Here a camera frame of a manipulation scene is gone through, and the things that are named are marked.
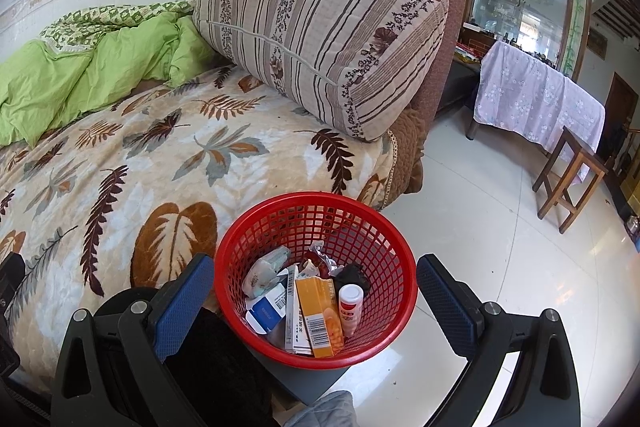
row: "wooden chair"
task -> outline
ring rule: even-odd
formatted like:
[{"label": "wooden chair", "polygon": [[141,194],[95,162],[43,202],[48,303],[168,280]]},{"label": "wooden chair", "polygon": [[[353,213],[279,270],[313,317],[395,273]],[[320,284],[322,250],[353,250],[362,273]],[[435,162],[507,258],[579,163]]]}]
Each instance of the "wooden chair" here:
[{"label": "wooden chair", "polygon": [[[549,176],[555,176],[555,174],[551,172],[551,169],[554,166],[554,163],[556,163],[556,160],[562,151],[562,147],[564,147],[565,144],[571,147],[574,152],[574,158],[569,163],[564,174],[562,174],[562,177],[559,178],[556,187],[552,189],[551,183],[549,182]],[[587,165],[593,171],[594,176],[591,183],[589,183],[587,190],[585,190],[584,194],[580,198],[580,201],[578,201],[578,204],[574,206],[567,189],[583,164]],[[569,211],[569,217],[564,220],[558,229],[560,233],[564,233],[572,222],[574,222],[575,218],[578,217],[578,214],[580,214],[580,211],[587,204],[587,201],[591,198],[596,186],[600,180],[604,178],[606,173],[607,168],[596,158],[591,147],[589,147],[586,142],[575,136],[575,134],[567,129],[567,127],[564,127],[556,148],[551,156],[549,156],[549,160],[546,162],[545,168],[542,169],[540,176],[538,176],[538,179],[533,184],[533,191],[537,192],[540,185],[544,183],[546,193],[548,194],[545,203],[538,211],[538,219],[543,219],[552,206],[560,203]]]}]

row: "door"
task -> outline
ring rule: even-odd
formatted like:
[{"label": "door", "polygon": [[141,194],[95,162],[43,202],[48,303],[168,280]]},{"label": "door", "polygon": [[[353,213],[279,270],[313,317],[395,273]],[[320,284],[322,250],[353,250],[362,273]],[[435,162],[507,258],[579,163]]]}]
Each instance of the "door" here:
[{"label": "door", "polygon": [[601,143],[620,129],[625,120],[631,120],[637,103],[638,94],[617,73],[614,73],[609,96],[604,105],[605,117]]}]

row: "red plastic basket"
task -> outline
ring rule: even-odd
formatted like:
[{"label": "red plastic basket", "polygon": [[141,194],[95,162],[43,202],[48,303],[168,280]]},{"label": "red plastic basket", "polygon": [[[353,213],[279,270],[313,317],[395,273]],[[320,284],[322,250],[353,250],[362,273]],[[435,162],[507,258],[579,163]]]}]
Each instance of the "red plastic basket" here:
[{"label": "red plastic basket", "polygon": [[[355,334],[340,353],[324,359],[287,353],[256,334],[244,319],[241,289],[258,257],[285,245],[291,262],[299,262],[317,239],[324,240],[324,253],[338,264],[361,264],[371,283]],[[229,325],[245,343],[302,369],[337,369],[373,357],[406,326],[418,294],[414,256],[398,230],[368,206],[327,192],[283,194],[242,214],[218,248],[214,287]]]}]

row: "metal screw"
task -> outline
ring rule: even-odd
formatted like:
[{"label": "metal screw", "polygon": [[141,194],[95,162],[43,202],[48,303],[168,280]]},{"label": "metal screw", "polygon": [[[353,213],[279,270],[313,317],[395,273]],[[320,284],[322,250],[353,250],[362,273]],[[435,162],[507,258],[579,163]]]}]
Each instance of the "metal screw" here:
[{"label": "metal screw", "polygon": [[74,320],[76,322],[82,322],[86,318],[86,310],[76,310],[74,313]]},{"label": "metal screw", "polygon": [[556,310],[552,310],[548,308],[545,310],[545,317],[548,318],[551,322],[558,322],[560,320],[560,315]]},{"label": "metal screw", "polygon": [[498,315],[502,311],[502,308],[500,308],[500,304],[497,302],[489,301],[484,305],[484,311],[490,315]]},{"label": "metal screw", "polygon": [[145,301],[136,301],[131,305],[131,312],[135,314],[144,313],[146,310],[146,302]]}]

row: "purple tablecloth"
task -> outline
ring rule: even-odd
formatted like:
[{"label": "purple tablecloth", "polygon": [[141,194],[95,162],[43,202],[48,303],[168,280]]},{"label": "purple tablecloth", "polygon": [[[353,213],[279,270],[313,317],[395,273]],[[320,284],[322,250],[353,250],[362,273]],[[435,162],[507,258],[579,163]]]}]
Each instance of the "purple tablecloth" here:
[{"label": "purple tablecloth", "polygon": [[[604,107],[560,71],[505,42],[496,42],[482,60],[474,119],[516,132],[549,152],[567,126],[595,152]],[[565,146],[560,157],[570,161],[571,149]],[[582,166],[580,181],[588,171]]]}]

